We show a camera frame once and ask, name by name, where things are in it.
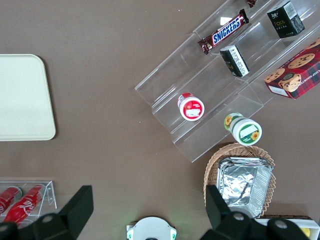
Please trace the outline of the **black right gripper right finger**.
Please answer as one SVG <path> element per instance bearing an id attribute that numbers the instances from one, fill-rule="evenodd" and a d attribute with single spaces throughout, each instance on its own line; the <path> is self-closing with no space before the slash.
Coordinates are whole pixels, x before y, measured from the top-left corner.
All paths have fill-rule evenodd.
<path id="1" fill-rule="evenodd" d="M 239 211 L 231 211 L 215 185 L 206 186 L 206 213 L 211 229 L 202 240 L 250 240 L 252 220 Z"/>

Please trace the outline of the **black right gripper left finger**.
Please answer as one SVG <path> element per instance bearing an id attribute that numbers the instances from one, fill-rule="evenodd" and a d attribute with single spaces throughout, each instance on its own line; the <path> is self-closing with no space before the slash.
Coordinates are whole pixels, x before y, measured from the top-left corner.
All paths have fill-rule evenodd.
<path id="1" fill-rule="evenodd" d="M 32 224 L 34 240 L 76 240 L 94 210 L 93 187 L 83 185 L 58 212 Z"/>

